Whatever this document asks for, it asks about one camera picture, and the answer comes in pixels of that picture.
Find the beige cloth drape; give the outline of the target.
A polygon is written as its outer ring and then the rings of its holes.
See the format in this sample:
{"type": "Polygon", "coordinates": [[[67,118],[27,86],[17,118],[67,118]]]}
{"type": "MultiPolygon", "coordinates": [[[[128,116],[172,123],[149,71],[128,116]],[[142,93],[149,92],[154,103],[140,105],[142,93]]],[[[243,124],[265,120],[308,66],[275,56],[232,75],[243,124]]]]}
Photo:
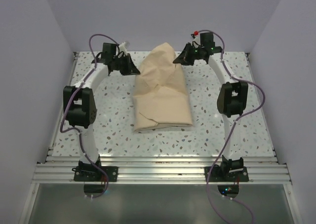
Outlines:
{"type": "Polygon", "coordinates": [[[169,43],[155,47],[139,66],[133,90],[134,130],[193,125],[184,72],[169,43]]]}

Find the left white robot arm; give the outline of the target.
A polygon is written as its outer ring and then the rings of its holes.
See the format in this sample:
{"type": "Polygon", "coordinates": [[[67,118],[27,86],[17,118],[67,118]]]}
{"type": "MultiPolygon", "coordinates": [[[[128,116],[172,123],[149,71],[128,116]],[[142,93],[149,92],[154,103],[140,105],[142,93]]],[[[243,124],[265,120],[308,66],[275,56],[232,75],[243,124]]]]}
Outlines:
{"type": "Polygon", "coordinates": [[[63,89],[64,115],[60,132],[77,131],[80,160],[74,172],[92,181],[107,175],[102,169],[93,134],[93,123],[97,117],[94,91],[113,71],[118,71],[123,76],[140,74],[129,53],[105,57],[99,53],[94,57],[88,73],[75,85],[65,86],[63,89]]]}

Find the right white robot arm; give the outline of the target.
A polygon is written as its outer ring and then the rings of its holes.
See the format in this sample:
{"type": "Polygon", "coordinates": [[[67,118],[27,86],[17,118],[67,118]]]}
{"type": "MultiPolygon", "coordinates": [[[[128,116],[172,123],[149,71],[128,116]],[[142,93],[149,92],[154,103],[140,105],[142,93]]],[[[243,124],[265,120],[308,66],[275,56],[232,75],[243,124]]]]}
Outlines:
{"type": "Polygon", "coordinates": [[[224,62],[221,50],[219,46],[206,49],[195,43],[187,43],[173,61],[174,64],[192,66],[196,60],[205,60],[221,83],[217,110],[224,122],[225,144],[224,150],[220,153],[221,163],[214,165],[212,169],[207,168],[211,181],[219,181],[220,178],[231,181],[243,170],[243,159],[239,151],[240,129],[236,119],[243,115],[246,108],[248,84],[234,79],[235,75],[224,62]]]}

